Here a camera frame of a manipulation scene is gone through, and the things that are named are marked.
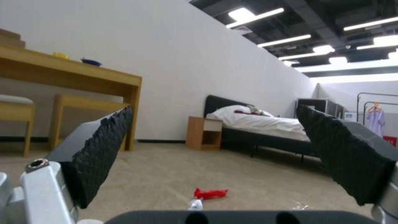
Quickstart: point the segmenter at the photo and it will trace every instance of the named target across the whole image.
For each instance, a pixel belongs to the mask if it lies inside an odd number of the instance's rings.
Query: ceiling
[[[230,11],[245,7],[255,15],[277,8],[283,13],[244,26],[243,36],[255,44],[311,34],[310,39],[265,47],[276,57],[312,53],[312,48],[331,45],[328,55],[295,59],[293,67],[329,64],[329,57],[347,57],[349,62],[388,59],[396,47],[357,50],[372,45],[373,37],[398,34],[398,22],[372,28],[343,31],[346,26],[398,16],[398,0],[191,0],[190,3],[223,24],[235,22]]]

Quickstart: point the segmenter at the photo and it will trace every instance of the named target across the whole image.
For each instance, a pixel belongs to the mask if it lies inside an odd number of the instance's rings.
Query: black baseboard
[[[153,140],[153,139],[138,139],[140,143],[185,143],[185,140]]]
[[[19,136],[0,136],[0,142],[24,142],[25,137]],[[48,137],[31,137],[30,142],[48,142]]]

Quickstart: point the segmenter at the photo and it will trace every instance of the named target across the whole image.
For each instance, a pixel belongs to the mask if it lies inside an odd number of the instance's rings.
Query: wooden stool
[[[35,104],[32,100],[18,96],[0,94],[0,120],[26,121],[25,147],[23,156],[29,156],[30,137],[32,136]]]
[[[129,104],[126,103],[95,100],[81,96],[56,94],[54,98],[54,109],[53,116],[51,118],[51,128],[49,134],[49,143],[51,150],[55,149],[58,144],[62,142],[62,139],[60,139],[59,137],[59,132],[61,128],[62,112],[64,107],[68,106],[74,108],[115,112],[117,110],[125,108],[128,105]],[[123,139],[123,143],[120,147],[121,150],[124,150],[125,140],[126,137]]]

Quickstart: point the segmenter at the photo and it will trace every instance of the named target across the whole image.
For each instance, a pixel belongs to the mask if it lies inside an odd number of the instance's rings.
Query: white pillow
[[[223,107],[223,108],[220,108],[220,109],[214,111],[212,114],[214,116],[216,116],[218,119],[222,120],[222,118],[233,114],[235,112],[235,110],[240,110],[244,113],[250,114],[250,109],[246,106],[241,106],[241,105],[226,106],[226,107]]]

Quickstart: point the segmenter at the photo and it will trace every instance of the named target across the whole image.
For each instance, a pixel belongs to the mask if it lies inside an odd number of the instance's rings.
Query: screw hole
[[[300,224],[300,221],[291,213],[281,212],[276,216],[277,224]]]
[[[33,162],[30,163],[30,167],[35,168],[35,167],[38,167],[38,166],[43,165],[44,163],[45,163],[44,160],[42,160],[42,159],[37,159],[37,160],[35,160],[35,161],[33,161]]]

